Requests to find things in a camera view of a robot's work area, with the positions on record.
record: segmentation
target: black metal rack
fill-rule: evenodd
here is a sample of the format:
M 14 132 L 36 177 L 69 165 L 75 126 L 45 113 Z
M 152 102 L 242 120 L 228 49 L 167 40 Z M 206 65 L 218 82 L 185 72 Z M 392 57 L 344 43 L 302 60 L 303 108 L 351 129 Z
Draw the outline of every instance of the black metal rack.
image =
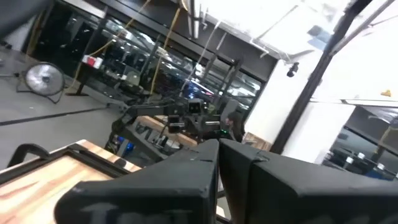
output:
M 102 158 L 101 156 L 90 152 L 85 147 L 79 144 L 73 144 L 67 146 L 65 149 L 61 149 L 54 153 L 48 154 L 43 152 L 45 149 L 38 149 L 37 146 L 31 144 L 24 144 L 18 147 L 15 154 L 13 155 L 9 166 L 20 164 L 25 159 L 28 152 L 39 156 L 39 159 L 27 162 L 20 166 L 16 166 L 13 169 L 7 170 L 0 174 L 0 185 L 5 184 L 15 178 L 18 178 L 24 174 L 35 171 L 36 169 L 45 166 L 63 156 L 70 156 L 112 178 L 121 177 L 131 172 L 123 169 L 122 167 L 113 164 L 112 162 Z

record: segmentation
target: concrete floor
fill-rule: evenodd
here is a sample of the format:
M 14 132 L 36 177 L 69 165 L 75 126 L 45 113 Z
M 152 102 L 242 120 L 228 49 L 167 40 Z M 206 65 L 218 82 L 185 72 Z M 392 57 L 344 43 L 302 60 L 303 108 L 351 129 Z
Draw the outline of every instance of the concrete floor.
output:
M 63 96 L 55 105 L 41 96 L 16 93 L 15 84 L 14 78 L 0 78 L 0 170 L 6 168 L 15 149 L 24 143 L 38 144 L 52 151 L 87 139 L 103 147 L 111 131 L 111 123 L 120 116 L 117 109 L 81 112 L 104 108 L 104 103 L 109 101 L 91 88 L 85 87 L 83 91 L 92 97 Z M 18 123 L 26 118 L 69 112 L 76 114 Z M 218 200 L 218 206 L 224 209 L 227 218 L 231 217 L 225 198 Z

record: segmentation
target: desk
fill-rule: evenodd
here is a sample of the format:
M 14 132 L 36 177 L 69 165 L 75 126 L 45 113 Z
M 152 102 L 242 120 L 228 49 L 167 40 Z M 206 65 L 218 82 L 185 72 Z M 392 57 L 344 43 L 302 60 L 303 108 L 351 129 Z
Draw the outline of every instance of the desk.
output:
M 164 119 L 166 118 L 166 116 L 156 116 L 159 119 Z M 143 124 L 144 126 L 148 126 L 158 132 L 161 132 L 164 128 L 164 124 L 162 124 L 160 121 L 157 121 L 154 118 L 151 118 L 150 116 L 140 116 L 137 118 L 138 122 L 140 122 L 141 124 Z M 193 140 L 192 138 L 189 138 L 186 135 L 183 134 L 171 134 L 169 133 L 169 130 L 166 128 L 164 133 L 165 136 L 169 137 L 169 139 L 173 140 L 173 141 L 177 141 L 181 144 L 183 144 L 184 146 L 196 146 L 198 143 Z
M 111 162 L 119 159 L 118 156 L 89 141 L 81 140 L 76 143 Z M 2 170 L 0 173 L 20 165 Z M 127 162 L 124 168 L 131 172 L 141 169 L 130 162 Z M 55 223 L 53 210 L 56 202 L 75 184 L 80 181 L 109 179 L 111 177 L 81 162 L 62 157 L 36 172 L 0 186 L 0 223 Z M 224 210 L 217 207 L 217 214 L 224 216 Z

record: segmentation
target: workbench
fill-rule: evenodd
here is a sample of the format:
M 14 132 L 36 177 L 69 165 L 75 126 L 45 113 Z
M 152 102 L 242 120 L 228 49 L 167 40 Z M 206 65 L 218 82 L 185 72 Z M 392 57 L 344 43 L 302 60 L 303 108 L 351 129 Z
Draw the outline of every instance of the workbench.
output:
M 159 120 L 167 119 L 166 116 L 156 116 L 156 118 L 159 119 Z M 156 130 L 158 132 L 161 132 L 163 130 L 164 126 L 165 126 L 165 124 L 163 124 L 162 122 L 156 120 L 155 118 L 151 118 L 150 116 L 140 116 L 140 117 L 137 118 L 136 121 L 140 122 L 144 126 L 152 128 L 153 130 Z M 188 137 L 188 136 L 186 136 L 184 134 L 181 134 L 181 133 L 178 133 L 178 134 L 169 133 L 169 130 L 168 130 L 167 127 L 165 128 L 165 130 L 163 132 L 163 135 L 167 136 L 170 140 L 179 142 L 180 144 L 182 144 L 184 146 L 193 147 L 193 146 L 196 146 L 198 144 L 196 142 L 196 140 L 194 140 L 194 139 L 192 139 L 192 138 L 190 138 L 190 137 Z
M 89 141 L 81 140 L 76 143 L 108 161 L 114 162 L 119 159 L 118 156 Z M 0 174 L 37 159 L 39 158 L 2 170 Z M 135 172 L 141 168 L 126 161 L 124 169 Z M 110 176 L 82 162 L 67 156 L 61 157 L 0 185 L 0 223 L 55 223 L 53 210 L 56 202 L 75 184 L 80 181 L 109 179 Z M 224 210 L 217 207 L 217 214 L 224 217 Z

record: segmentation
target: black clamp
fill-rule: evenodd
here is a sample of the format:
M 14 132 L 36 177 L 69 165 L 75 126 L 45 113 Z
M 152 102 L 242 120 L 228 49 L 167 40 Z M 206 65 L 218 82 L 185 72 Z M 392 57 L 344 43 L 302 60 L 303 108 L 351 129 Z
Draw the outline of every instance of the black clamp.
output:
M 28 153 L 39 156 L 41 159 L 48 159 L 50 157 L 50 153 L 41 146 L 32 143 L 21 144 L 12 155 L 7 168 L 22 163 Z

